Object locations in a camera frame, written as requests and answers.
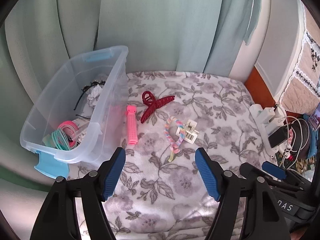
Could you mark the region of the pastel rainbow fuzzy headband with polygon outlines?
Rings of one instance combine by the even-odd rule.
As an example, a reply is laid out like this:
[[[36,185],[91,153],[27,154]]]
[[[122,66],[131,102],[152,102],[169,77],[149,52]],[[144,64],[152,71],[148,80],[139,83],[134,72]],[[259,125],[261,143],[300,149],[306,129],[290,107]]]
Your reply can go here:
[[[185,139],[184,124],[178,118],[171,116],[164,125],[164,135],[169,142],[171,150],[168,162],[172,162],[176,154],[180,152],[180,145]]]

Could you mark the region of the cream white claw clip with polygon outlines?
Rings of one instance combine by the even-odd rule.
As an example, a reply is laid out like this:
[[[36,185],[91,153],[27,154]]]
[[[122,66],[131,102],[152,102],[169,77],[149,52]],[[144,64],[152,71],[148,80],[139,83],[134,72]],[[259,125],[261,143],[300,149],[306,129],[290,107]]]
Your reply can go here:
[[[178,136],[178,144],[180,145],[182,141],[194,144],[199,135],[199,132],[196,130],[197,122],[189,119],[188,122],[184,124],[180,120],[177,120],[176,124],[176,136]]]

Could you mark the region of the pink and teal headbands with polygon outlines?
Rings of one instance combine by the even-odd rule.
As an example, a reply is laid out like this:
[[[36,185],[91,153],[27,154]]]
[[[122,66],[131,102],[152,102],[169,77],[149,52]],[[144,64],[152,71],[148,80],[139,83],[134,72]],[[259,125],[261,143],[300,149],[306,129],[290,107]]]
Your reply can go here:
[[[72,136],[79,130],[76,123],[73,121],[64,121],[51,134],[54,147],[58,150],[70,151],[74,149],[78,142],[72,139]]]

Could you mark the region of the pink hair roller clip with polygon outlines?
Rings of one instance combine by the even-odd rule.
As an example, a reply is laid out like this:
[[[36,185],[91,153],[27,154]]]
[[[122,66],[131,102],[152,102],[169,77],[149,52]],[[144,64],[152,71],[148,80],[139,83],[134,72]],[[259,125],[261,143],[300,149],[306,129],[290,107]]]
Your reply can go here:
[[[136,106],[133,105],[128,105],[126,108],[127,139],[129,145],[136,145],[138,143],[136,110]]]

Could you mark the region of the white paper ball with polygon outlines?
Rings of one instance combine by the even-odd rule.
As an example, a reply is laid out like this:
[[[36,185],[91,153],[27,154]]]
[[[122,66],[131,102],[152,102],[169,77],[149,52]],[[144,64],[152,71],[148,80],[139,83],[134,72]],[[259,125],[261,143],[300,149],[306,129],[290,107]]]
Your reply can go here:
[[[99,96],[103,91],[103,85],[95,85],[87,92],[87,103],[90,107],[95,107],[98,103]]]

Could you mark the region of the black beaded headband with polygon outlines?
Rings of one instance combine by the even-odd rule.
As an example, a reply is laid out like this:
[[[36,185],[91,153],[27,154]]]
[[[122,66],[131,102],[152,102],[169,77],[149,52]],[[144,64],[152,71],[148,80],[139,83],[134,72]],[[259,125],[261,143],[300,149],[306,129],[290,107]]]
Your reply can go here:
[[[95,85],[103,85],[103,87],[104,87],[105,83],[106,83],[106,81],[104,81],[104,80],[101,80],[101,81],[95,80],[95,81],[92,81],[92,82],[90,83],[90,85],[85,86],[85,87],[81,90],[82,93],[81,93],[81,95],[79,96],[79,98],[78,98],[78,100],[77,100],[77,102],[76,102],[76,105],[75,105],[73,111],[76,111],[76,109],[77,109],[80,101],[82,100],[82,97],[83,97],[84,95],[87,95],[87,92],[88,92],[88,90],[89,90],[90,88],[92,88],[92,87],[95,86]]]

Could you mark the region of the black power adapter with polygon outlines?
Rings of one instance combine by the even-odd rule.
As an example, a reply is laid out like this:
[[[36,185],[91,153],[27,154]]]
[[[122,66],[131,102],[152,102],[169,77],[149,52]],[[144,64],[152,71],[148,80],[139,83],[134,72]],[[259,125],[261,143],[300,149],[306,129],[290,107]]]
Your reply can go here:
[[[269,135],[268,142],[271,148],[279,146],[284,141],[287,141],[287,135],[288,135],[288,131],[286,126],[281,126],[276,131],[274,131],[271,135]]]

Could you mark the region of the grey floral blanket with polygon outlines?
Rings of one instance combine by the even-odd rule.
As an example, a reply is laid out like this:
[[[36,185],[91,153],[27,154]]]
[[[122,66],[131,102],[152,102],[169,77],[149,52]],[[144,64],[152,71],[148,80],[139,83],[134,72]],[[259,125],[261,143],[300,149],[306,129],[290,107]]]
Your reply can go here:
[[[103,207],[116,239],[204,239],[218,203],[208,196],[195,164],[204,148],[222,168],[238,174],[242,163],[255,167],[270,157],[249,112],[253,100],[240,81],[191,72],[135,72],[127,75],[129,104],[137,119],[144,91],[175,100],[138,124],[138,143],[123,135],[126,164],[115,192]],[[169,117],[194,120],[199,136],[184,142],[173,161],[164,135]]]

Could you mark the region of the white usb charger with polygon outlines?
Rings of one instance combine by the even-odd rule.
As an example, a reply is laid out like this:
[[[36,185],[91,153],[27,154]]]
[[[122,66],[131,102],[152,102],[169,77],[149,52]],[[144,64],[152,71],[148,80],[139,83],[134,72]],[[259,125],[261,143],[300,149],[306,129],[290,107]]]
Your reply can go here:
[[[260,122],[262,124],[268,124],[275,116],[275,111],[273,107],[266,107],[260,113]]]

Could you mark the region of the white power strip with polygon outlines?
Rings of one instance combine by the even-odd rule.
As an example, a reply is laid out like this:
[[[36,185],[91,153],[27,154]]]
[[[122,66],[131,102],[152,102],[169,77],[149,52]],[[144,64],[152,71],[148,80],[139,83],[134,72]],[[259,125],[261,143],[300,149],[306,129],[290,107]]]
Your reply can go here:
[[[262,108],[260,104],[253,104],[249,107],[249,112],[259,130],[267,154],[273,158],[279,147],[272,147],[268,137],[285,125],[287,116],[283,107],[278,106],[276,109],[274,107]]]

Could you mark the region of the clear plastic storage bin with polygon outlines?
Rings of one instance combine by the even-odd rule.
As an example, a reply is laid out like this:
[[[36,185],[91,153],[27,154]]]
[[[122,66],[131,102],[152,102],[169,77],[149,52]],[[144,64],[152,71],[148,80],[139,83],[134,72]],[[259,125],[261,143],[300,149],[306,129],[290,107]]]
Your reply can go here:
[[[38,154],[36,170],[50,178],[68,176],[72,164],[98,167],[110,159],[120,145],[129,89],[125,63],[129,50],[114,46],[83,53],[67,61],[53,76],[36,100],[20,134],[23,148]],[[106,81],[94,109],[82,97],[82,89],[92,81]],[[64,121],[73,121],[79,130],[87,129],[81,143],[70,150],[54,147],[51,134]]]

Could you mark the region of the beige quilted lace cover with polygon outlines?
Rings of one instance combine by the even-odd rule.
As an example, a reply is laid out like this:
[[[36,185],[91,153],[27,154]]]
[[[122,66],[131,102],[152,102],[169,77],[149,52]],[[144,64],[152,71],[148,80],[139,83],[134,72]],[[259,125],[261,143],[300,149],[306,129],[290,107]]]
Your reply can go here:
[[[311,115],[319,104],[319,27],[303,6],[303,37],[298,59],[279,98],[286,111]]]

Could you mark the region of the dark red claw clip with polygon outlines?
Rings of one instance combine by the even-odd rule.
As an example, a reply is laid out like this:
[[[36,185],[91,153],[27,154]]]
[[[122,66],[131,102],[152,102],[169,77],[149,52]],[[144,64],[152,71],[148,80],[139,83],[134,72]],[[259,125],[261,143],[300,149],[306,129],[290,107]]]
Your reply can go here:
[[[165,96],[160,99],[157,99],[150,91],[144,91],[142,94],[142,100],[144,105],[147,106],[147,109],[144,111],[140,119],[140,122],[143,124],[157,109],[174,101],[175,96],[169,95],[169,96]]]

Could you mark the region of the mint green curtain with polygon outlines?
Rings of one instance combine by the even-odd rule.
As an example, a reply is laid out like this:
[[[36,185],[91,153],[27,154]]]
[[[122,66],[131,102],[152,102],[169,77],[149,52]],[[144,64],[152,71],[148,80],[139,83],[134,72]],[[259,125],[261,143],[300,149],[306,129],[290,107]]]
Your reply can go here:
[[[33,103],[71,57],[125,45],[127,69],[228,76],[262,0],[1,0],[1,178],[49,184],[18,143]]]

